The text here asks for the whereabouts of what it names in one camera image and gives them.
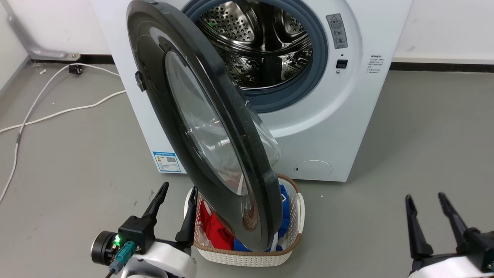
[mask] washing machine door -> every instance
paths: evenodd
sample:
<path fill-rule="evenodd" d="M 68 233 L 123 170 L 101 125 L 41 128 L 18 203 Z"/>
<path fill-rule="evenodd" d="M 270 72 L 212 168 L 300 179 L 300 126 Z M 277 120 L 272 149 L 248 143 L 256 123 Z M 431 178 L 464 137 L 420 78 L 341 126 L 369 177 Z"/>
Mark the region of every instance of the washing machine door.
<path fill-rule="evenodd" d="M 282 220 L 276 141 L 187 16 L 142 0 L 127 12 L 136 81 L 177 156 L 235 238 L 265 251 Z"/>

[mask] basket handle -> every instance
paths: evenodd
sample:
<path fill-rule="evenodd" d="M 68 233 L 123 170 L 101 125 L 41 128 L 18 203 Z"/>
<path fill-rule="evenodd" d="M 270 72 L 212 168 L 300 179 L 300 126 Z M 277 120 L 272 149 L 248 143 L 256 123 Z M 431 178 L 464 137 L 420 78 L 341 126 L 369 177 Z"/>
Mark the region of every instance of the basket handle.
<path fill-rule="evenodd" d="M 300 192 L 297 193 L 296 202 L 297 202 L 298 233 L 302 233 L 304 230 L 304 222 L 305 222 L 305 203 L 304 203 L 304 197 Z"/>

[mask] white wicker basket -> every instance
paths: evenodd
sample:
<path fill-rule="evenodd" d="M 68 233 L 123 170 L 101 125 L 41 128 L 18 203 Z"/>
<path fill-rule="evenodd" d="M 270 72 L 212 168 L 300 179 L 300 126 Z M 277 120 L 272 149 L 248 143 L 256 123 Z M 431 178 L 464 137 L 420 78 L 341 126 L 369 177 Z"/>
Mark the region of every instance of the white wicker basket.
<path fill-rule="evenodd" d="M 194 236 L 194 246 L 199 253 L 207 260 L 232 266 L 243 267 L 274 267 L 284 263 L 291 255 L 292 251 L 298 245 L 301 237 L 302 230 L 304 228 L 305 219 L 305 205 L 300 189 L 296 183 L 283 175 L 278 175 L 280 184 L 285 186 L 290 198 L 290 226 L 285 236 L 288 236 L 289 246 L 283 251 L 276 252 L 239 252 L 232 250 L 222 250 L 213 247 L 203 246 L 198 243 L 198 220 L 200 209 L 199 206 L 196 211 L 196 234 Z M 184 208 L 184 215 L 187 212 L 187 207 Z"/>

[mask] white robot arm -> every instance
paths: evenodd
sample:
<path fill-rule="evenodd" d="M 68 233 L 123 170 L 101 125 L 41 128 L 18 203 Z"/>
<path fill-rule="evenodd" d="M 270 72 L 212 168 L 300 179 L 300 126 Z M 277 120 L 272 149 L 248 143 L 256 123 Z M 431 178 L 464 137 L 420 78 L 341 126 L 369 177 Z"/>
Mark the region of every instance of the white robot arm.
<path fill-rule="evenodd" d="M 106 276 L 122 271 L 122 278 L 195 278 L 196 262 L 191 257 L 194 243 L 198 190 L 187 197 L 184 222 L 175 241 L 154 235 L 156 216 L 168 191 L 164 183 L 142 217 L 129 217 L 116 232 L 101 232 L 91 247 L 93 262 L 109 266 Z"/>
<path fill-rule="evenodd" d="M 494 232 L 481 233 L 468 228 L 446 195 L 438 194 L 444 214 L 449 218 L 457 243 L 456 253 L 433 255 L 417 220 L 412 197 L 405 198 L 407 208 L 410 255 L 413 258 L 409 278 L 482 278 L 492 277 L 494 264 Z"/>

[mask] control label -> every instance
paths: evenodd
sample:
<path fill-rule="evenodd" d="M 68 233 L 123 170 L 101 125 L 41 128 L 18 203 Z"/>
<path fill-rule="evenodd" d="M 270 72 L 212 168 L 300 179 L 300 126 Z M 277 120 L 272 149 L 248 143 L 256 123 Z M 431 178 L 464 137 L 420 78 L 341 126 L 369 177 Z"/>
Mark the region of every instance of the control label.
<path fill-rule="evenodd" d="M 366 73 L 380 73 L 383 64 L 384 58 L 381 58 L 381 55 L 371 55 L 367 63 Z"/>
<path fill-rule="evenodd" d="M 155 157 L 160 172 L 181 172 L 180 167 L 178 166 L 177 156 L 174 152 L 153 151 L 153 156 Z"/>
<path fill-rule="evenodd" d="M 348 47 L 346 42 L 346 32 L 345 26 L 343 25 L 343 20 L 341 19 L 341 14 L 335 13 L 326 16 L 329 23 L 329 28 L 333 35 L 334 48 L 345 48 Z"/>

